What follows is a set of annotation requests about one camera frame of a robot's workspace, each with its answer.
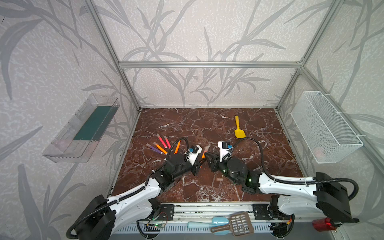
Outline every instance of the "wall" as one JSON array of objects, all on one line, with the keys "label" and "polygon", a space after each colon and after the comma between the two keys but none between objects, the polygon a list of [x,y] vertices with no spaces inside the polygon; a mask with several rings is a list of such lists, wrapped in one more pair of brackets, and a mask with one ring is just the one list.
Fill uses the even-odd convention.
[{"label": "wall", "polygon": [[[352,117],[383,153],[384,114],[384,1],[344,1],[331,26],[305,66]],[[346,224],[351,240],[378,240],[384,234],[384,177],[361,149],[333,164],[318,164],[290,113],[303,91],[313,91],[304,76],[298,78],[280,114],[309,175],[325,172],[359,184],[351,200],[358,224]],[[349,192],[352,187],[346,184]]]},{"label": "wall", "polygon": [[[331,0],[94,2],[120,61],[299,61]],[[293,69],[245,71],[126,69],[126,75],[143,106],[259,107],[276,105]]]},{"label": "wall", "polygon": [[[65,239],[106,194],[137,116],[82,1],[0,2],[0,239]],[[90,93],[120,108],[88,163],[41,154]]]}]

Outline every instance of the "yellow handle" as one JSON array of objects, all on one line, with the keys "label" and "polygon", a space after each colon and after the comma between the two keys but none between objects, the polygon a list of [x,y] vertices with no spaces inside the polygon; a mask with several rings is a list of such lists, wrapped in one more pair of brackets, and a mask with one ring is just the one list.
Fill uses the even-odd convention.
[{"label": "yellow handle", "polygon": [[239,125],[239,116],[235,116],[235,120],[236,120],[236,126],[237,126],[237,129],[240,128],[240,125]]}]

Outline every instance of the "brown handle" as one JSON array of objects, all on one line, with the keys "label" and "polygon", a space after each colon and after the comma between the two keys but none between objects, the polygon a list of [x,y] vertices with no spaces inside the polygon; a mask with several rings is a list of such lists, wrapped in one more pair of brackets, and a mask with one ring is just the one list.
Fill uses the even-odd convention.
[{"label": "brown handle", "polygon": [[230,230],[231,226],[229,224],[217,226],[217,227],[211,227],[211,232],[218,232],[218,231],[224,231],[224,230]]}]

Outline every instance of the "white mesh basket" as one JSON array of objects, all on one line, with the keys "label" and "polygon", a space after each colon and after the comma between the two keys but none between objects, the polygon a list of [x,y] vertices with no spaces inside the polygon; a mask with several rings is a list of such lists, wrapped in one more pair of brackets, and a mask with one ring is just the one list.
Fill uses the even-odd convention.
[{"label": "white mesh basket", "polygon": [[318,163],[339,162],[363,145],[319,91],[303,92],[291,116]]}]

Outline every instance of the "blue scoop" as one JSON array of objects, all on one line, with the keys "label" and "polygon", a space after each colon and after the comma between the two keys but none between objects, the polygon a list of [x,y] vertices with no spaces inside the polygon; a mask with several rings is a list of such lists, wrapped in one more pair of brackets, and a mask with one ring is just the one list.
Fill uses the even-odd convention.
[{"label": "blue scoop", "polygon": [[[229,220],[226,217],[214,217],[212,218],[212,223],[206,223],[206,222],[189,222],[188,228],[206,228],[206,227],[217,227],[226,225],[229,223]],[[215,232],[215,235],[225,235],[229,233],[229,230],[219,231]]]}]

